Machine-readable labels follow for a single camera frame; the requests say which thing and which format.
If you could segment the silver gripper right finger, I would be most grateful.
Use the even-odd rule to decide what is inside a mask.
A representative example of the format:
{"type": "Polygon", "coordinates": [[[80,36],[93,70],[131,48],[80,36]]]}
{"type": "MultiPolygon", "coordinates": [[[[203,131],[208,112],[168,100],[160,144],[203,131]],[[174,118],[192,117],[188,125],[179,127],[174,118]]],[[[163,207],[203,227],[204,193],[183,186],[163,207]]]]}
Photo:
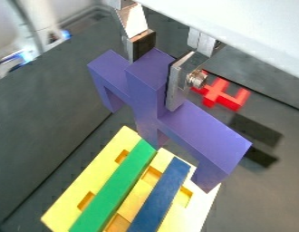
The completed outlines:
{"type": "Polygon", "coordinates": [[[200,89],[207,82],[204,64],[226,44],[195,28],[188,31],[188,46],[192,48],[170,64],[166,108],[175,111],[184,103],[190,88],[200,89]]]}

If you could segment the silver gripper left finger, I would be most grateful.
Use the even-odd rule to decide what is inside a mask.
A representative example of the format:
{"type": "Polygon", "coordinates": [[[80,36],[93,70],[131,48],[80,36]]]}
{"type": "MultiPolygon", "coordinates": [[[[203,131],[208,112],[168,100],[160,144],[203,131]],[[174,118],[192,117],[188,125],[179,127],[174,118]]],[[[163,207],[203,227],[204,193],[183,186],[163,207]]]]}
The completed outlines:
{"type": "Polygon", "coordinates": [[[111,8],[128,60],[134,63],[156,44],[156,32],[150,29],[143,5],[135,0],[101,0],[101,3],[111,8]]]}

